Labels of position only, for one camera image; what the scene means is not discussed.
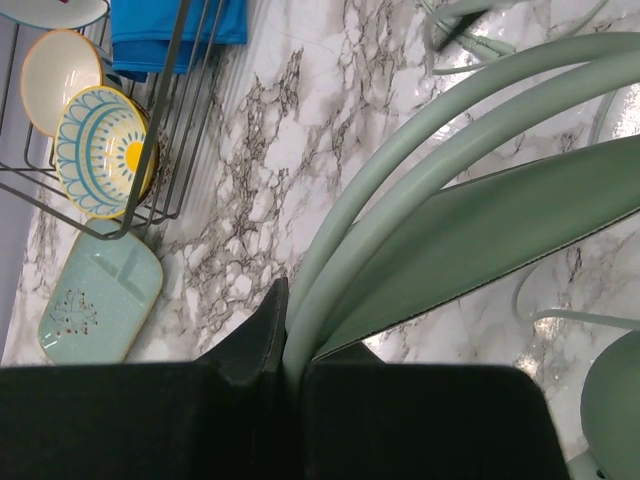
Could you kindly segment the cream bowl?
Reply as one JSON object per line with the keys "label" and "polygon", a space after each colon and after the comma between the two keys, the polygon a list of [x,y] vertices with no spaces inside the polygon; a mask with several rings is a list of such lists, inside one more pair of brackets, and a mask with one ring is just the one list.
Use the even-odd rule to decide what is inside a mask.
{"label": "cream bowl", "polygon": [[27,53],[20,94],[32,125],[52,137],[69,101],[82,90],[103,83],[103,63],[94,44],[67,29],[43,35]]}

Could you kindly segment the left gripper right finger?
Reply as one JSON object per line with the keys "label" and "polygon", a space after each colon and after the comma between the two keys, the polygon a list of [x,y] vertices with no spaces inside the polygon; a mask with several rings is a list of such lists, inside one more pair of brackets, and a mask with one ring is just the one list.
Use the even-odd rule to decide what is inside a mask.
{"label": "left gripper right finger", "polygon": [[546,400],[506,366],[323,360],[304,377],[308,479],[566,479]]}

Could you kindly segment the mint green headphones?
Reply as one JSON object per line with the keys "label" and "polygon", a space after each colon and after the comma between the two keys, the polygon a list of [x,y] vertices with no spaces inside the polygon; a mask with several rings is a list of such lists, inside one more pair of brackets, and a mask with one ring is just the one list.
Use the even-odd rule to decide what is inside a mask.
{"label": "mint green headphones", "polygon": [[639,36],[534,47],[468,77],[391,137],[318,231],[290,300],[283,367],[302,407],[323,360],[535,265],[639,211],[639,139],[583,147],[455,184],[529,128],[639,80]]}

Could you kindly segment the blue yellow patterned bowl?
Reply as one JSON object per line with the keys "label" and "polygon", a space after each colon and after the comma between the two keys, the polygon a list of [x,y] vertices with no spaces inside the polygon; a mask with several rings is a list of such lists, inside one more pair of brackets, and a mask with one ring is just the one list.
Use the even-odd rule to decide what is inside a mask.
{"label": "blue yellow patterned bowl", "polygon": [[148,121],[120,91],[89,87],[65,107],[54,137],[54,165],[66,197],[90,217],[127,208]]}

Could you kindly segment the mint green rectangular tray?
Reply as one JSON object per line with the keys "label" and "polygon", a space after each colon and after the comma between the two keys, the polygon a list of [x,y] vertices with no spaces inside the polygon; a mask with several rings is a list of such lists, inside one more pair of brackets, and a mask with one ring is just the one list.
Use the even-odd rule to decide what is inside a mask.
{"label": "mint green rectangular tray", "polygon": [[39,323],[44,354],[54,365],[124,361],[163,281],[160,261],[134,234],[80,234]]}

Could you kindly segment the strawberry pattern plate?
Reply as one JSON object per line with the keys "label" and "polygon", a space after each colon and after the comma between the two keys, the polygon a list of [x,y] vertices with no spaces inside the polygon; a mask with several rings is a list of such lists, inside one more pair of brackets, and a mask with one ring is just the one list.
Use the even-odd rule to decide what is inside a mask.
{"label": "strawberry pattern plate", "polygon": [[1,0],[1,15],[43,30],[79,29],[103,18],[109,7],[102,0]]}

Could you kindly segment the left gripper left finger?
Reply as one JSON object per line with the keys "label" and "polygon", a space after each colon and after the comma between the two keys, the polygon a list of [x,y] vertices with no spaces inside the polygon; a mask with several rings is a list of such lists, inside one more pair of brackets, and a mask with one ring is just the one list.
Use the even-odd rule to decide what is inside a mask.
{"label": "left gripper left finger", "polygon": [[289,288],[193,361],[1,372],[5,479],[265,479]]}

